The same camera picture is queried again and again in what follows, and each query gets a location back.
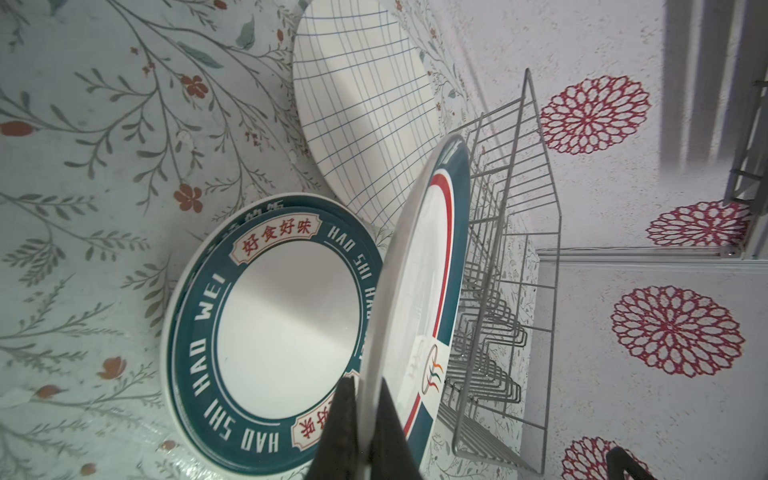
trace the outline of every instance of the teal rimmed plate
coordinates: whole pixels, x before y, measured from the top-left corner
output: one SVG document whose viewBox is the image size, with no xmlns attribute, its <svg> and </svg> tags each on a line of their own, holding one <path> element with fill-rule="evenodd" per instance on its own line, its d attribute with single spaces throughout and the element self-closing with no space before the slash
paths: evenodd
<svg viewBox="0 0 768 480">
<path fill-rule="evenodd" d="M 345 207 L 270 197 L 219 226 L 179 279 L 163 328 L 167 404 L 228 474 L 309 462 L 341 376 L 357 376 L 382 261 Z"/>
</svg>

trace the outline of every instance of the ceramic plate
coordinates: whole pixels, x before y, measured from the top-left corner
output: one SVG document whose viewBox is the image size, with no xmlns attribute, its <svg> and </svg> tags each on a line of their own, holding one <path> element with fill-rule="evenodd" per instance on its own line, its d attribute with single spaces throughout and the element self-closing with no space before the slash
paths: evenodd
<svg viewBox="0 0 768 480">
<path fill-rule="evenodd" d="M 381 258 L 344 207 L 271 197 L 214 231 L 166 314 L 167 403 L 220 471 L 285 472 L 312 459 L 341 376 L 356 376 Z"/>
<path fill-rule="evenodd" d="M 419 49 L 374 0 L 314 0 L 293 49 L 302 128 L 336 196 L 374 227 L 394 228 L 439 139 Z"/>
<path fill-rule="evenodd" d="M 469 151 L 450 135 L 432 152 L 389 244 L 366 334 L 359 440 L 373 431 L 382 376 L 420 464 L 437 416 L 469 231 Z"/>
</svg>

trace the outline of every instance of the dish rack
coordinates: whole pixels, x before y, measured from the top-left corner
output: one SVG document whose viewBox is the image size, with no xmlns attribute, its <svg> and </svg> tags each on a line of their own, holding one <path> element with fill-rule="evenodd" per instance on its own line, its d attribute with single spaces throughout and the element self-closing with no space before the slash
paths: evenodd
<svg viewBox="0 0 768 480">
<path fill-rule="evenodd" d="M 562 217 L 531 72 L 520 98 L 454 132 L 472 152 L 470 238 L 438 419 L 458 457 L 543 475 Z M 534 242 L 554 269 L 535 268 Z"/>
</svg>

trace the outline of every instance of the white plate with blue grid pattern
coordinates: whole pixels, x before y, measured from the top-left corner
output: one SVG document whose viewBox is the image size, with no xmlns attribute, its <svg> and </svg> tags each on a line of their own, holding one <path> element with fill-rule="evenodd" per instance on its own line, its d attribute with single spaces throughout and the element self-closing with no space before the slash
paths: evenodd
<svg viewBox="0 0 768 480">
<path fill-rule="evenodd" d="M 421 51 L 375 0 L 314 0 L 293 50 L 304 134 L 336 196 L 393 230 L 440 138 Z"/>
</svg>

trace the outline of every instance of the plate logo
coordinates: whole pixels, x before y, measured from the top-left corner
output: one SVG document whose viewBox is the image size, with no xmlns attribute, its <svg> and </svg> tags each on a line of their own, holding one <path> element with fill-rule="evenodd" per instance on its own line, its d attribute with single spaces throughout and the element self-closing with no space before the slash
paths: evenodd
<svg viewBox="0 0 768 480">
<path fill-rule="evenodd" d="M 442 365 L 437 363 L 437 345 L 433 345 L 427 355 L 424 373 L 422 374 L 422 395 L 426 395 L 432 387 L 440 393 L 443 375 Z"/>
</svg>

